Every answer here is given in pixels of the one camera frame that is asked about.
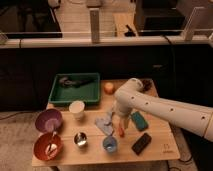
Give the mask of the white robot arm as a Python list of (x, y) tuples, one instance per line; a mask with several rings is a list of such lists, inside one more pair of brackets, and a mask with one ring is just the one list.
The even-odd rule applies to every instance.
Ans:
[(213, 142), (212, 107), (153, 97), (142, 93), (143, 88), (141, 80), (131, 78), (116, 90), (120, 115), (128, 115), (132, 109), (144, 111)]

